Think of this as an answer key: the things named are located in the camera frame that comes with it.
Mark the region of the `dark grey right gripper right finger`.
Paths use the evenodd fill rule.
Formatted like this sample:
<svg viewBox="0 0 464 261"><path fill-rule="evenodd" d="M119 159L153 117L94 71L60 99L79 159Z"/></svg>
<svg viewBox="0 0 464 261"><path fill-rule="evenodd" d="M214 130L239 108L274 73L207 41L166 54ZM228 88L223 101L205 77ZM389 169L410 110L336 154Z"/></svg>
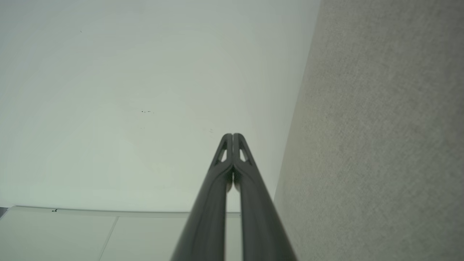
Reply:
<svg viewBox="0 0 464 261"><path fill-rule="evenodd" d="M245 137L233 135L235 185L240 192L243 260L296 261Z"/></svg>

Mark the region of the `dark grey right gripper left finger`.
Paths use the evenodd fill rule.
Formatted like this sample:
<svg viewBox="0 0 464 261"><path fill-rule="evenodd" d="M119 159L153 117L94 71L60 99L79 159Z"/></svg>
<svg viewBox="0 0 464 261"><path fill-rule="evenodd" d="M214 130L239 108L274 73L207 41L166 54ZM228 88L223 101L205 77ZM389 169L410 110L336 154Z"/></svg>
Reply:
<svg viewBox="0 0 464 261"><path fill-rule="evenodd" d="M225 134L213 156L172 261L223 261L227 193L233 184L233 135Z"/></svg>

